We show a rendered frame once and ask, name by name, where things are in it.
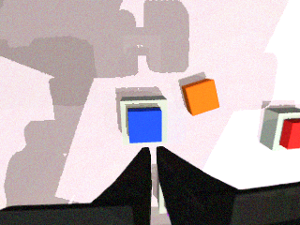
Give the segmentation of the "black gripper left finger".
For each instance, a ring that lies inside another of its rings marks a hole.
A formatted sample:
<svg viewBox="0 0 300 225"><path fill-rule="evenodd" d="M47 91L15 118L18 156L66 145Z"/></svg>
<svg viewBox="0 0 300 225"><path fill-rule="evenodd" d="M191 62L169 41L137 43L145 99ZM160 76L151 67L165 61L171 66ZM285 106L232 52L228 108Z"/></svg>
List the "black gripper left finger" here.
<svg viewBox="0 0 300 225"><path fill-rule="evenodd" d="M0 225L150 225L152 169L149 147L143 147L118 176L89 203L1 208Z"/></svg>

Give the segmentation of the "red button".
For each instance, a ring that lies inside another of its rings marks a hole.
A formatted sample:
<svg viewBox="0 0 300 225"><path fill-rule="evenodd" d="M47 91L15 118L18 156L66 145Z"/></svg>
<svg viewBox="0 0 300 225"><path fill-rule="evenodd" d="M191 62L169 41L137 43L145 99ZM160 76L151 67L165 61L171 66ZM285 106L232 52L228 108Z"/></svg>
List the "red button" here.
<svg viewBox="0 0 300 225"><path fill-rule="evenodd" d="M300 108L265 108L260 144L272 151L300 148Z"/></svg>

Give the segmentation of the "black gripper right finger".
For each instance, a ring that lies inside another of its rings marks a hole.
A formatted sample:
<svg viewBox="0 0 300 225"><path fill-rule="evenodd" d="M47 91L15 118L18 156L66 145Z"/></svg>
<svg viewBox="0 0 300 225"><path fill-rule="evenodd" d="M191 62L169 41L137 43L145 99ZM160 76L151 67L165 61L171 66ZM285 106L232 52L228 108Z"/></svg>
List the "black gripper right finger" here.
<svg viewBox="0 0 300 225"><path fill-rule="evenodd" d="M172 225L266 225L300 218L300 181L238 189L164 146L157 171Z"/></svg>

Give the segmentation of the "orange cube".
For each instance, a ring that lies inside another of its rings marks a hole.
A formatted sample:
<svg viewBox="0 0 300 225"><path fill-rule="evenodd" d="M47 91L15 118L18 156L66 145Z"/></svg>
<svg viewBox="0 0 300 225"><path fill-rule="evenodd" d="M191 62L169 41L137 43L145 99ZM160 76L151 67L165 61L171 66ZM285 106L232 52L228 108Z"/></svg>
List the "orange cube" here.
<svg viewBox="0 0 300 225"><path fill-rule="evenodd" d="M205 78L182 86L187 111L197 115L219 108L214 80Z"/></svg>

